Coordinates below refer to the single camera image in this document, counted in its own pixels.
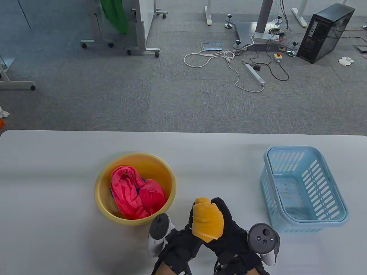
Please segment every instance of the yellow towel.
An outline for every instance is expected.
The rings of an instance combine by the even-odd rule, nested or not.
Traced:
[[[206,243],[223,235],[222,212],[208,198],[197,198],[193,210],[192,234]]]

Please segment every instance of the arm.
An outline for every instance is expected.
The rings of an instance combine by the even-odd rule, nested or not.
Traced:
[[[176,275],[175,272],[173,272],[165,263],[161,263],[159,266],[156,275]],[[251,269],[247,275],[260,275],[257,270]]]
[[[257,272],[256,268],[253,268],[249,272],[247,272],[247,275],[260,275],[260,274],[259,272]]]
[[[155,275],[176,275],[176,273],[173,272],[165,263],[161,263]]]

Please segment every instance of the green cloth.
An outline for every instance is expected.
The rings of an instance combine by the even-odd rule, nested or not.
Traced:
[[[102,9],[105,17],[119,34],[127,34],[129,30],[129,23],[127,22],[124,8],[121,0],[101,0]]]

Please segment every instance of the crumpled paper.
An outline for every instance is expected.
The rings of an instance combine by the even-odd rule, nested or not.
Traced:
[[[352,64],[354,62],[353,59],[351,59],[350,57],[345,57],[343,56],[342,59],[339,59],[339,63],[341,65],[344,65],[344,66],[349,66],[350,64]]]
[[[3,109],[1,109],[1,106],[0,106],[0,118],[8,117],[9,115],[10,114],[7,111],[4,111]]]

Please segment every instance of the whiteboard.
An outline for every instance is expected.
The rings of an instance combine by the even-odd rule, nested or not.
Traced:
[[[148,39],[150,25],[152,24],[154,10],[154,0],[139,0],[141,21],[144,23],[145,42]]]

